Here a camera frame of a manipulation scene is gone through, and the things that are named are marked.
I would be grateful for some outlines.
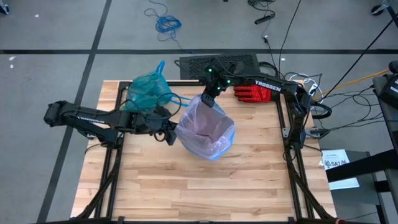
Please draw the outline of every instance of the wooden tabletop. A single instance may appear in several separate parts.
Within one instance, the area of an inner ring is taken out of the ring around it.
[[[114,108],[118,85],[119,81],[104,81],[99,110]],[[202,86],[170,88],[188,98],[203,91]],[[233,146],[216,161],[194,156],[179,140],[168,146],[153,136],[126,135],[113,219],[125,216],[126,220],[287,221],[287,217],[295,217],[276,104],[241,103],[232,88],[216,102],[236,125]],[[176,109],[177,105],[169,107],[170,111]],[[183,112],[184,108],[171,120],[178,122]],[[307,127],[311,126],[313,120],[309,118]],[[94,144],[98,141],[90,141],[88,147]],[[319,147],[313,139],[307,139],[306,144]],[[105,151],[98,146],[87,152],[71,217],[82,212],[97,192]],[[335,216],[326,173],[318,165],[320,152],[304,147],[302,155],[310,190]],[[301,190],[298,192],[306,217],[303,195]]]

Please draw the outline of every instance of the concrete floor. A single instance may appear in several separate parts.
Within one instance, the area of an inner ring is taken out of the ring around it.
[[[185,49],[266,49],[260,38],[266,24],[253,22],[262,12],[246,1],[159,0],[169,14],[182,22],[177,39]],[[289,32],[285,49],[365,49],[390,21],[384,13],[374,17],[369,10],[378,0],[302,0]],[[106,0],[8,0],[11,14],[0,16],[0,52],[7,49],[89,50]],[[277,0],[271,9],[277,15],[265,34],[273,49],[280,49],[297,1]],[[154,6],[142,0],[113,0],[102,33],[99,49],[178,49],[173,41],[159,42],[155,19],[144,15]],[[398,49],[398,28],[390,26],[372,49]],[[184,55],[96,55],[88,77],[82,105],[94,107],[103,80],[131,80],[166,61],[166,79],[179,79],[173,61]],[[285,54],[281,72],[323,73],[321,87],[330,89],[359,55]],[[354,80],[387,68],[398,55],[367,54],[346,78]],[[257,55],[271,61],[269,54]],[[65,128],[50,129],[42,121],[47,104],[57,100],[74,101],[86,67],[88,54],[12,55],[0,54],[0,223],[34,223],[42,205]],[[362,90],[366,80],[338,92]],[[330,98],[334,105],[341,98]],[[380,108],[373,107],[372,114]],[[346,102],[324,121],[332,128],[358,120],[366,108]],[[73,132],[48,221],[70,216],[87,140]],[[390,149],[384,123],[332,132],[321,140],[321,147],[369,151],[376,154]],[[391,197],[383,195],[391,223],[398,220]],[[337,214],[351,218],[375,212],[374,206],[348,203],[336,198]],[[355,221],[378,222],[377,215]]]

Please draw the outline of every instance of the plastic bag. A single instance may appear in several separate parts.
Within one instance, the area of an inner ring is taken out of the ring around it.
[[[157,102],[160,106],[169,103],[172,95],[165,95],[159,99],[163,94],[171,93],[169,85],[162,75],[164,65],[165,62],[161,61],[156,71],[141,75],[132,81],[127,91],[127,99],[135,102],[139,108],[128,101],[124,107],[125,110],[154,110]]]
[[[197,95],[180,118],[175,133],[190,152],[213,161],[232,146],[235,125],[216,103],[209,108]]]

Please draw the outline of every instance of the black floor stripe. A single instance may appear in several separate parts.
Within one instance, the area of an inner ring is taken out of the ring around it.
[[[68,55],[68,54],[90,54],[92,50],[0,50],[0,54],[7,55],[36,55],[36,54],[60,54],[60,55]]]
[[[83,99],[83,94],[84,94],[86,86],[87,86],[88,77],[90,76],[91,68],[93,67],[93,62],[95,59],[95,50],[98,48],[98,45],[100,43],[101,35],[104,30],[106,18],[108,16],[108,12],[109,12],[109,8],[111,7],[111,3],[112,3],[112,0],[106,0],[105,7],[104,7],[104,10],[103,10],[103,13],[101,16],[101,20],[99,21],[99,24],[98,24],[98,28],[97,28],[97,31],[95,34],[93,45],[91,46],[91,50],[89,52],[90,55],[88,56],[86,67],[83,71],[79,89],[77,91],[76,98],[75,98],[75,103],[78,105],[80,105],[80,103]],[[47,191],[45,193],[43,204],[40,209],[39,216],[37,217],[37,223],[46,222],[47,217],[49,215],[51,203],[52,203],[52,200],[55,195],[55,190],[57,189],[57,185],[58,185],[58,181],[59,181],[60,174],[62,171],[63,163],[64,163],[65,157],[67,155],[69,142],[72,137],[72,132],[73,132],[73,128],[67,127],[67,130],[65,131],[65,134],[62,139],[62,143],[61,143],[60,150],[59,150],[59,153],[57,156],[57,160],[55,161],[55,165],[54,165],[54,168],[52,171],[49,186],[47,187]]]
[[[150,55],[150,54],[279,54],[280,49],[187,49],[187,50],[123,50],[123,49],[99,49],[97,54],[127,54],[127,55]],[[327,49],[284,49],[282,54],[362,54],[364,50],[327,50]],[[372,49],[366,54],[398,54],[398,49]]]
[[[165,50],[134,50],[134,49],[91,49],[91,50],[0,50],[0,55],[70,55],[70,54],[114,54],[114,55],[164,55],[164,54],[279,54],[280,49],[165,49]],[[361,49],[284,49],[282,54],[341,54],[357,55]],[[365,54],[398,54],[398,49],[370,49]]]

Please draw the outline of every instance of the white cable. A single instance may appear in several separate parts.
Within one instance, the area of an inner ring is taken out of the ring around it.
[[[316,84],[316,85],[318,86],[318,87],[317,87],[317,90],[318,90],[320,93],[322,93],[321,86],[318,85],[318,84],[316,83],[316,81],[313,80],[312,78],[310,78],[310,76],[307,75],[307,74],[304,74],[304,73],[293,74],[288,80],[289,80],[289,81],[292,81],[292,78],[293,78],[293,77],[301,76],[301,75],[307,77],[307,78],[304,78],[304,84],[307,84],[307,83],[309,83],[309,82],[312,82],[313,84]]]

